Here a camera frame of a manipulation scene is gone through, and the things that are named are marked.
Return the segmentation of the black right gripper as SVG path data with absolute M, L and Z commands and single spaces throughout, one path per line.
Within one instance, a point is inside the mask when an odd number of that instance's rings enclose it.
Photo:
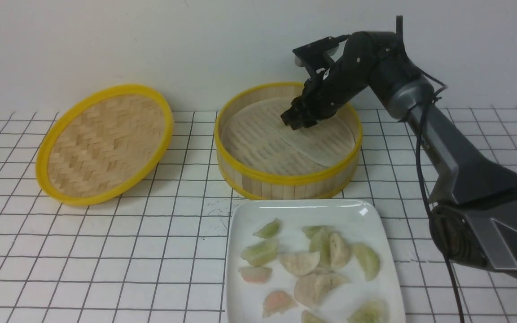
M 280 115 L 281 120 L 293 131 L 316 126 L 368 86 L 370 71 L 363 63 L 334 63 L 306 86 L 293 100 L 293 107 Z

